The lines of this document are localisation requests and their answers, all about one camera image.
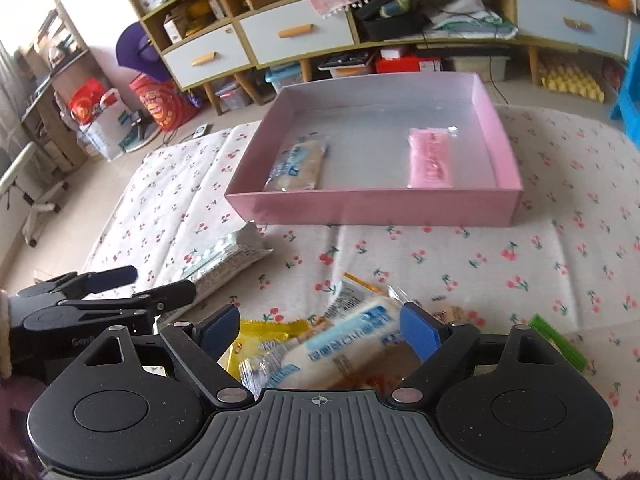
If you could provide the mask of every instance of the drawer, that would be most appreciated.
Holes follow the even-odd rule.
[[[182,88],[250,64],[231,25],[208,32],[162,57]]]
[[[626,18],[573,0],[518,0],[518,30],[527,36],[625,53]]]
[[[638,46],[638,37],[640,37],[640,23],[629,20],[629,50],[626,53],[626,60],[631,59],[636,47]]]
[[[294,2],[240,20],[259,64],[286,57],[353,45],[349,22],[343,12],[323,18],[308,0]],[[300,27],[299,34],[281,38],[278,34]]]

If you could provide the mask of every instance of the pink snack package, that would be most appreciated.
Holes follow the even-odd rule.
[[[411,175],[407,187],[451,187],[449,131],[411,128]]]

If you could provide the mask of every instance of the curtain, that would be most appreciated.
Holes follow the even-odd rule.
[[[13,56],[0,42],[0,148],[11,159],[29,142],[20,124],[27,109],[29,88]]]

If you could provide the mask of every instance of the ribbed gray surface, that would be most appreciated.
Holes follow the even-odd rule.
[[[322,396],[322,405],[313,399]],[[46,480],[65,480],[51,473]],[[498,480],[460,460],[419,413],[373,392],[268,391],[256,406],[217,414],[175,462],[136,480]],[[598,480],[593,471],[574,480]]]

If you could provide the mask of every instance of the metal screw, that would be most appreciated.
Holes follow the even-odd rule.
[[[402,402],[403,404],[413,404],[422,400],[422,392],[415,388],[398,388],[394,390],[391,397],[395,402]]]
[[[217,394],[217,398],[220,402],[226,404],[235,404],[236,402],[242,402],[246,400],[249,394],[242,388],[223,388]]]

